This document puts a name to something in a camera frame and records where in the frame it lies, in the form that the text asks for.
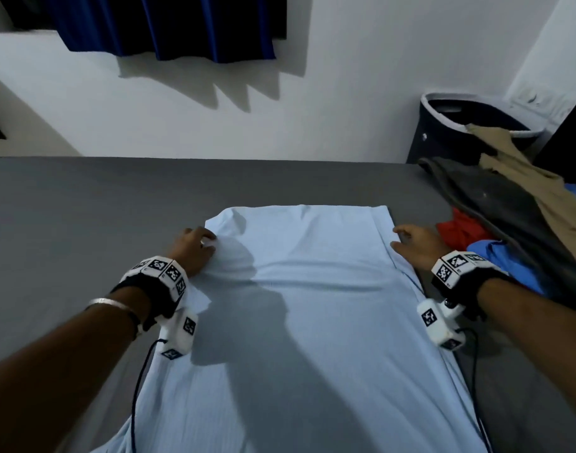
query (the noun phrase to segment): electrical socket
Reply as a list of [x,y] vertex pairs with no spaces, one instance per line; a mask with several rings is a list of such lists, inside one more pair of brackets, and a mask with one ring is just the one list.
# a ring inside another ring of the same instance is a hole
[[528,82],[521,83],[512,100],[544,117],[553,114],[559,102],[554,90],[541,84]]
[[550,116],[550,120],[555,124],[558,125],[562,124],[564,120],[567,118],[567,116],[569,116],[571,111],[573,111],[575,105],[576,105],[575,98],[571,97],[570,95],[563,97],[559,102],[559,104],[556,105],[554,112]]

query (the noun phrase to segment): black cable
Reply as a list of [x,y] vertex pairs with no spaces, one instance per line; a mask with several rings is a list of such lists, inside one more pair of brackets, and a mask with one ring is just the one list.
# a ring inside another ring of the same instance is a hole
[[150,349],[147,351],[146,360],[141,367],[141,372],[139,373],[139,377],[137,379],[137,384],[135,385],[135,392],[133,393],[133,405],[131,407],[131,449],[133,453],[136,453],[135,449],[135,407],[137,406],[137,395],[139,394],[139,385],[141,383],[141,379],[143,378],[143,374],[146,371],[147,362],[150,360],[150,354],[154,350],[154,347],[158,342],[166,343],[167,340],[158,339],[154,343],[150,345]]
[[477,364],[477,358],[479,357],[479,335],[477,334],[476,330],[470,327],[462,327],[456,330],[456,332],[470,332],[474,337],[473,376],[472,376],[472,382],[470,384],[470,392],[472,393],[473,397],[474,416],[476,416],[477,419],[477,425],[479,426],[481,438],[483,439],[483,443],[485,444],[485,448],[487,448],[488,453],[491,453],[491,448],[489,447],[489,440],[487,439],[485,429],[483,428],[483,425],[480,422],[479,404],[477,403],[477,397],[476,397],[476,364]]

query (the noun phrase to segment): white wall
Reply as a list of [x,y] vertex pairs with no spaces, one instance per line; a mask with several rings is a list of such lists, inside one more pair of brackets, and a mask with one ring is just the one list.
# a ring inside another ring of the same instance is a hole
[[536,83],[576,101],[576,0],[560,0],[529,52],[509,94]]
[[289,0],[280,59],[232,66],[0,34],[0,80],[86,156],[402,162],[420,94],[503,95],[556,1]]

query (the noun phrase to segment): black wrist strap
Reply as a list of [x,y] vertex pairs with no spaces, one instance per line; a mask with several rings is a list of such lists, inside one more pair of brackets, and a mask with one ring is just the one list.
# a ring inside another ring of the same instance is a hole
[[165,318],[171,318],[173,316],[179,302],[173,301],[168,287],[162,281],[144,274],[136,274],[114,286],[111,293],[128,286],[141,289],[149,297],[152,304],[150,314],[143,323],[144,331],[149,330],[150,327],[156,324],[154,318],[157,316],[163,315]]
[[472,272],[460,275],[458,284],[449,289],[439,278],[433,277],[432,284],[443,297],[452,303],[462,304],[467,310],[467,317],[473,316],[475,319],[479,315],[484,315],[479,308],[477,295],[479,289],[487,280],[498,278],[500,280],[512,281],[512,278],[502,272],[490,268],[477,268]]

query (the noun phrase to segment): person's left hand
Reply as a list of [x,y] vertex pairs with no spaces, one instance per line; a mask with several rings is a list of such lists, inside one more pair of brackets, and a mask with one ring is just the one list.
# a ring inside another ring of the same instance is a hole
[[214,246],[202,246],[202,237],[216,240],[217,236],[204,227],[185,229],[167,257],[175,259],[184,268],[188,277],[200,273],[215,252]]

